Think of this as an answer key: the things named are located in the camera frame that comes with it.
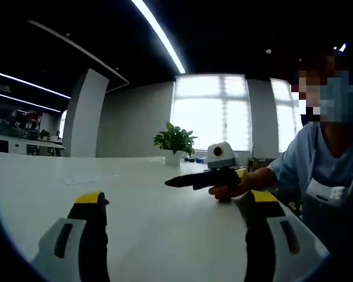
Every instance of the hand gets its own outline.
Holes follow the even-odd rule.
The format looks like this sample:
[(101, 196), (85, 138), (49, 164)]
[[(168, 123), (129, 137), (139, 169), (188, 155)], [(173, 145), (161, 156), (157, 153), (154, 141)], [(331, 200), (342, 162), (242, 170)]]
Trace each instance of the hand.
[(222, 186), (222, 187), (212, 187), (209, 189), (209, 194), (214, 195), (214, 197), (219, 200), (219, 202), (228, 202), (231, 198), (238, 197), (249, 190), (249, 179), (245, 178), (242, 184), (234, 187)]

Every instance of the window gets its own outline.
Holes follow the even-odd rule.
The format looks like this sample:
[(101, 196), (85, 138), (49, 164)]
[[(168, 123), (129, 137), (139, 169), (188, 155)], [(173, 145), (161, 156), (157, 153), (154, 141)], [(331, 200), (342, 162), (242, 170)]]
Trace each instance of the window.
[(66, 117), (66, 110), (63, 112), (61, 115), (61, 120), (60, 120), (60, 126), (59, 126), (59, 131), (60, 131), (60, 138), (63, 138), (63, 133), (64, 133), (64, 124), (65, 124), (65, 117)]
[(176, 79), (171, 122), (193, 130), (196, 150), (226, 141), (249, 151), (247, 84), (241, 75), (192, 75)]
[(292, 93), (290, 84), (284, 80), (271, 79), (271, 85), (277, 111), (278, 150), (281, 153), (286, 151), (298, 131), (302, 129), (299, 93)]

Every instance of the white pot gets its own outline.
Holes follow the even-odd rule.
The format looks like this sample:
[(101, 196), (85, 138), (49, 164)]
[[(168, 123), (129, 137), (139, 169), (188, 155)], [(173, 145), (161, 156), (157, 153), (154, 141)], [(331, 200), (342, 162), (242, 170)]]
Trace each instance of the white pot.
[(165, 163), (168, 166), (180, 166), (181, 165), (181, 158), (182, 158), (182, 151), (177, 151), (175, 154), (172, 151), (167, 150), (165, 156)]

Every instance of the green leaves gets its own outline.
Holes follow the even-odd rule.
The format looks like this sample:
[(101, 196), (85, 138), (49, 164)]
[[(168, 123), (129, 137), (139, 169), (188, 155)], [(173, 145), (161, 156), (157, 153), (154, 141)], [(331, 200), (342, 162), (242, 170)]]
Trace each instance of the green leaves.
[(166, 122), (167, 131), (160, 131), (153, 139), (154, 145), (159, 146), (161, 150), (172, 150), (175, 154), (177, 151), (186, 152), (191, 155), (195, 153), (192, 148), (196, 136), (190, 137), (193, 131), (187, 132), (179, 126), (174, 126)]

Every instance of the white table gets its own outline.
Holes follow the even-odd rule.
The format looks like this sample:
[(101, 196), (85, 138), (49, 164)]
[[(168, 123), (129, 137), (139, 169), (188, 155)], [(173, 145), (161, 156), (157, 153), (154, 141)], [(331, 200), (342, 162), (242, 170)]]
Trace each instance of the white table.
[(15, 138), (15, 137), (10, 137), (5, 135), (0, 135), (0, 140), (8, 141), (8, 150), (9, 150), (8, 153), (21, 153), (25, 155), (27, 145), (56, 148), (61, 150), (65, 149), (65, 147), (51, 142), (43, 142), (43, 141), (36, 141), (36, 140), (33, 141), (33, 140)]
[[(39, 239), (68, 215), (74, 200), (101, 190), (110, 201), (106, 232), (111, 281), (242, 281), (247, 227), (238, 208), (218, 204), (207, 189), (164, 185), (172, 177), (204, 169), (205, 164), (196, 163), (167, 167), (161, 157), (0, 153), (0, 219), (31, 261)], [(89, 179), (93, 182), (71, 185)]]

